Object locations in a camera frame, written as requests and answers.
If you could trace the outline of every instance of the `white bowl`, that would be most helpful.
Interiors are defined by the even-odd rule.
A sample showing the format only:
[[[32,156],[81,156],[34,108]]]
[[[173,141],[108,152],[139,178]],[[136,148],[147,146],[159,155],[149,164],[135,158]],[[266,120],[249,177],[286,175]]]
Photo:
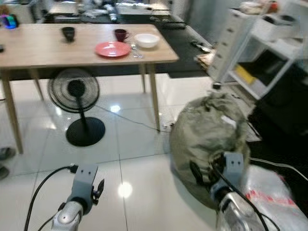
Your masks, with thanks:
[[[158,44],[160,38],[152,34],[137,34],[135,40],[140,47],[152,48]]]

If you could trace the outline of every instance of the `yellow object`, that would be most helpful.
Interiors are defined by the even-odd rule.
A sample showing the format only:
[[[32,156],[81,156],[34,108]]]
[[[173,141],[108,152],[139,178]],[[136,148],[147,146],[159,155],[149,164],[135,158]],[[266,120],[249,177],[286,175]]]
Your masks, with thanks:
[[[252,84],[255,81],[255,77],[249,74],[241,65],[237,65],[235,68],[235,72],[239,77],[246,81],[248,84]]]

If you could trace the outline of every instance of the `fork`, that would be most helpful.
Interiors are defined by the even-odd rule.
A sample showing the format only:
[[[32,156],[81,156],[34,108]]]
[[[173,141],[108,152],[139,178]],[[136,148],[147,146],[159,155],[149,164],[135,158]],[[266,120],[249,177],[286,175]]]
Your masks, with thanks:
[[[132,50],[134,51],[134,58],[141,58],[142,59],[143,55],[138,52],[138,48],[137,48],[136,44],[132,43],[130,46],[131,46]]]

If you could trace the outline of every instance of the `fan base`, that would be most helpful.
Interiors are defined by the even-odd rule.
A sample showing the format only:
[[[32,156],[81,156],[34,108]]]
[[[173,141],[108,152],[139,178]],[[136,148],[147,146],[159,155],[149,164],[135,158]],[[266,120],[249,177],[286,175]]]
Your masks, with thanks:
[[[66,138],[72,145],[86,147],[100,141],[105,134],[105,125],[93,117],[86,117],[88,130],[85,131],[81,119],[73,122],[66,131]]]

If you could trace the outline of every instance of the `tabletop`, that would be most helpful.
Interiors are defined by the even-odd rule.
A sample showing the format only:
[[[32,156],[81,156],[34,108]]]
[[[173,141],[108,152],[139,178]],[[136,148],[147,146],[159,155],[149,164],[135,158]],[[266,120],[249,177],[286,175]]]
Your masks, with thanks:
[[[73,26],[75,41],[67,43],[61,28]],[[158,35],[161,40],[152,49],[140,49],[144,58],[134,58],[132,53],[123,58],[104,58],[95,54],[101,42],[116,41],[114,30],[125,29],[130,33],[126,42],[134,41],[139,33]],[[142,63],[171,63],[179,58],[154,25],[120,24],[23,24],[16,29],[0,29],[0,68],[40,68],[88,65],[126,65]]]

